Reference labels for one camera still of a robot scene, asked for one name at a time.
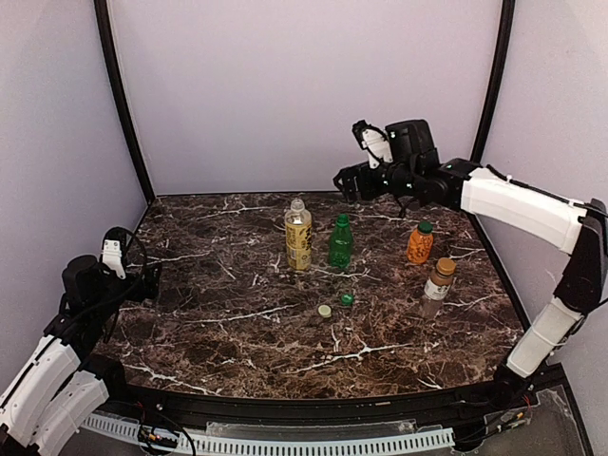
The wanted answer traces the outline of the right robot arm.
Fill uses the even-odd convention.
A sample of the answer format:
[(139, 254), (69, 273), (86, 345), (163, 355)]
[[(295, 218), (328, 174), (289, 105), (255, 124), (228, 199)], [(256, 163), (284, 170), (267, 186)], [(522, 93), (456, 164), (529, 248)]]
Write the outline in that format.
[(530, 377), (591, 312), (605, 304), (607, 208), (602, 201), (558, 196), (474, 161), (440, 162), (424, 120), (385, 128), (361, 120), (351, 131), (368, 158), (334, 176), (346, 201), (389, 194), (421, 206), (437, 204), (501, 221), (569, 256), (549, 303), (507, 356), (505, 370), (521, 379)]

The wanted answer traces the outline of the pale green bottle cap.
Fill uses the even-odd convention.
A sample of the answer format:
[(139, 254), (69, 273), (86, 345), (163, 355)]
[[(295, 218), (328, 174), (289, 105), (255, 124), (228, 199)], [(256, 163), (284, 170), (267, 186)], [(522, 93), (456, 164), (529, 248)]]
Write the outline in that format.
[(330, 318), (332, 316), (332, 308), (328, 305), (320, 305), (317, 311), (323, 318)]

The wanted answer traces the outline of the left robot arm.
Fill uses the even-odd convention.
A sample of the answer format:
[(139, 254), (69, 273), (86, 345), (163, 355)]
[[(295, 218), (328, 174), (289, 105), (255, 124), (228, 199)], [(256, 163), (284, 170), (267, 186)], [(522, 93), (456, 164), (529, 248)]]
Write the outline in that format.
[(105, 233), (98, 256), (68, 263), (58, 313), (1, 395), (2, 454), (56, 455), (98, 407), (131, 401), (123, 364), (94, 350), (113, 334), (126, 301), (157, 297), (161, 272), (120, 226)]

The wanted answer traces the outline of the yellow tea bottle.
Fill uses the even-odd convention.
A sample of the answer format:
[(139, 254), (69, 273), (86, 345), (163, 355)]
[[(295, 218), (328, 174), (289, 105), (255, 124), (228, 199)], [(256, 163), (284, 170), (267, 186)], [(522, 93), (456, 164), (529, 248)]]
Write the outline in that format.
[(301, 198), (291, 201), (284, 225), (289, 266), (296, 271), (308, 270), (312, 262), (313, 218)]

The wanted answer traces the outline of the orange juice bottle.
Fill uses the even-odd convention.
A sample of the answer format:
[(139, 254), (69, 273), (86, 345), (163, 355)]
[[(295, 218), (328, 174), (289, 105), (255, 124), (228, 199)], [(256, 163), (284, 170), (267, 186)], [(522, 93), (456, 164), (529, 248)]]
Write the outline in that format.
[(407, 258), (410, 263), (424, 264), (431, 253), (433, 245), (433, 226), (429, 221), (423, 220), (409, 236)]

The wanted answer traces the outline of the green plastic bottle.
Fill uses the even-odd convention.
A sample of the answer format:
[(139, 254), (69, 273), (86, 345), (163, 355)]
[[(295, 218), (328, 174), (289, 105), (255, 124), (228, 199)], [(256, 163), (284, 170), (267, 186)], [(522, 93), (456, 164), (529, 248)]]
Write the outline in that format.
[(334, 225), (330, 237), (329, 262), (330, 265), (346, 270), (352, 258), (353, 235), (349, 216), (340, 214)]

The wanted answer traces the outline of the brown coffee bottle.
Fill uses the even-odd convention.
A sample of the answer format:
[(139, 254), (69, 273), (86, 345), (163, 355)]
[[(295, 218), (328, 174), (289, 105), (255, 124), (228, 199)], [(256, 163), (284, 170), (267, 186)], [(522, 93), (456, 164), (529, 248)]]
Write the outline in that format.
[(448, 257), (441, 257), (431, 271), (421, 297), (421, 315), (434, 318), (440, 312), (452, 286), (456, 263)]

